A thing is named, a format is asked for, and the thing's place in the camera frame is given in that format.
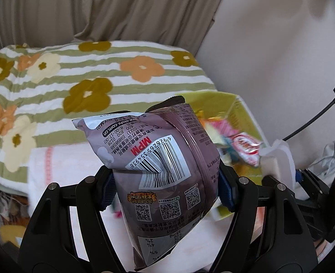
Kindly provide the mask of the shrimp flavour snack bag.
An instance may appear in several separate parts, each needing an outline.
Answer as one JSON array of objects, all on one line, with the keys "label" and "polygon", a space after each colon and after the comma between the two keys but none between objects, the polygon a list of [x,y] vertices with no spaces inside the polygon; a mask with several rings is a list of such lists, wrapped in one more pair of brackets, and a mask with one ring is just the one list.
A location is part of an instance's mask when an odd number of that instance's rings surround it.
[{"label": "shrimp flavour snack bag", "polygon": [[217,147],[224,164],[232,166],[244,163],[257,168],[260,165],[259,150],[263,143],[246,132],[235,129],[220,117],[198,118]]}]

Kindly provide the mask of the dark purple snack bag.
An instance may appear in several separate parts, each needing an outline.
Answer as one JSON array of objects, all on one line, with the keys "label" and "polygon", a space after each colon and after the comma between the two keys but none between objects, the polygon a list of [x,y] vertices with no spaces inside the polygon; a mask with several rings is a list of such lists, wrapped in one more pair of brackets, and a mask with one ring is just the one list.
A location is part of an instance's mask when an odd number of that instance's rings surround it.
[{"label": "dark purple snack bag", "polygon": [[218,198],[219,153],[182,96],[73,124],[113,172],[136,269],[165,257]]}]

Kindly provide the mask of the green cardboard box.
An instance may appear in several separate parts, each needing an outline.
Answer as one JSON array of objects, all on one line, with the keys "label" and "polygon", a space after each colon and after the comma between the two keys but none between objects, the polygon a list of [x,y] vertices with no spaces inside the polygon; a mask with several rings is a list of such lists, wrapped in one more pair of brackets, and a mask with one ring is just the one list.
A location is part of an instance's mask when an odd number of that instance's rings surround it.
[{"label": "green cardboard box", "polygon": [[223,163],[260,185],[259,149],[267,146],[267,140],[244,100],[218,91],[187,92],[183,96],[218,148]]}]

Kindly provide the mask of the beige window curtain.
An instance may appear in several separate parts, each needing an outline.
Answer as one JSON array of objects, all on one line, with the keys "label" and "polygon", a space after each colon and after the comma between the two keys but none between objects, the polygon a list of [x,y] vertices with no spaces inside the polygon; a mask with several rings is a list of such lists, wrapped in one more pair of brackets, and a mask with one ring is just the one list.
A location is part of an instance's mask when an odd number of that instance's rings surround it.
[{"label": "beige window curtain", "polygon": [[136,40],[196,54],[221,0],[0,0],[0,44]]}]

